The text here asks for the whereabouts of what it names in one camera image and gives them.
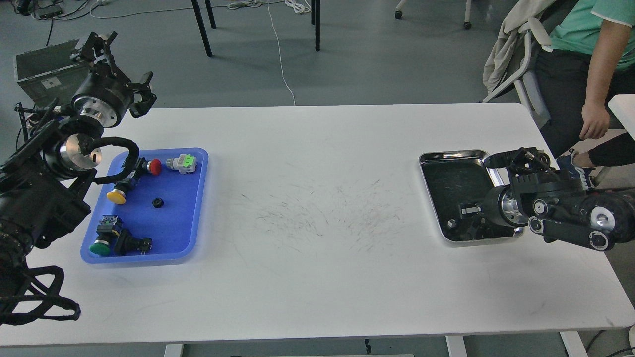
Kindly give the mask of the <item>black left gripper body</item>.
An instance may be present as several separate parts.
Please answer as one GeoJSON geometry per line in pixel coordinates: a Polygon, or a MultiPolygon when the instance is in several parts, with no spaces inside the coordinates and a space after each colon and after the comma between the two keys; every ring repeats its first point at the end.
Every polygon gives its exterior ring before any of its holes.
{"type": "Polygon", "coordinates": [[[78,114],[97,120],[104,128],[121,123],[134,99],[133,91],[115,79],[88,74],[73,95],[71,106],[78,114]]]}

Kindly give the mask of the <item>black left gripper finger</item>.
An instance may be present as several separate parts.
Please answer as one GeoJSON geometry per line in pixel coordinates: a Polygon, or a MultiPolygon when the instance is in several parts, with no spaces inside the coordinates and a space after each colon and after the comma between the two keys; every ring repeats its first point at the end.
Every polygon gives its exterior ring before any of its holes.
{"type": "Polygon", "coordinates": [[[120,69],[114,62],[110,48],[117,35],[116,31],[107,35],[91,32],[77,42],[71,51],[70,60],[81,67],[88,68],[91,79],[119,79],[120,69]]]}
{"type": "Polygon", "coordinates": [[[150,86],[153,75],[154,73],[149,71],[141,77],[141,83],[129,81],[125,84],[125,88],[133,95],[138,94],[141,96],[141,100],[132,102],[129,106],[129,111],[134,118],[146,115],[157,100],[157,96],[152,92],[150,86]]]}

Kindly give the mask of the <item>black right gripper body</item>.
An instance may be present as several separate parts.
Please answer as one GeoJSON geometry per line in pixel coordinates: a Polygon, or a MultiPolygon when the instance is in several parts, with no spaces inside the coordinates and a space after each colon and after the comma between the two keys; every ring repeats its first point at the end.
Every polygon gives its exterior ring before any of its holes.
{"type": "Polygon", "coordinates": [[[499,226],[519,227],[517,199],[510,192],[510,186],[496,186],[485,195],[481,208],[489,222],[499,226]]]}

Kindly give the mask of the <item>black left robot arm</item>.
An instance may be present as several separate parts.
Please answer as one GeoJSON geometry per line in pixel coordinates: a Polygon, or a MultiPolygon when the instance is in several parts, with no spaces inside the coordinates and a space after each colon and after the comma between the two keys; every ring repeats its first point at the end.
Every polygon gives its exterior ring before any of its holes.
{"type": "Polygon", "coordinates": [[[53,99],[33,111],[36,122],[20,147],[1,166],[1,323],[36,319],[77,320],[79,305],[60,294],[64,271],[28,267],[33,248],[44,249],[71,233],[91,212],[84,197],[92,184],[123,180],[136,167],[138,145],[104,129],[121,123],[126,111],[139,118],[156,95],[147,72],[134,83],[118,68],[110,45],[117,32],[91,32],[72,50],[71,61],[88,76],[70,103],[53,99]]]}

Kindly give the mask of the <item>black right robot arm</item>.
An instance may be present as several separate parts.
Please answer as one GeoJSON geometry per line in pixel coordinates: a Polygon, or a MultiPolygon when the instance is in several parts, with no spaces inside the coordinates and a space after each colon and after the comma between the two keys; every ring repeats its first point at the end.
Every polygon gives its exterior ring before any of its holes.
{"type": "Polygon", "coordinates": [[[459,217],[497,226],[529,228],[545,242],[608,251],[635,237],[634,190],[584,190],[580,181],[551,167],[535,147],[499,152],[484,160],[488,169],[506,169],[508,185],[483,198],[464,201],[459,217]]]}

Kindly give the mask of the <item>person's hand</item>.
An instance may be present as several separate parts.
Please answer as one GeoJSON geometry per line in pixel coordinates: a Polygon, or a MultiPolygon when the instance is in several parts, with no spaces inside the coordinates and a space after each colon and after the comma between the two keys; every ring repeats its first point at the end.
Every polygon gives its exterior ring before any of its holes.
{"type": "Polygon", "coordinates": [[[610,115],[605,104],[585,103],[581,109],[583,126],[579,133],[580,140],[601,139],[610,126],[610,115]]]}

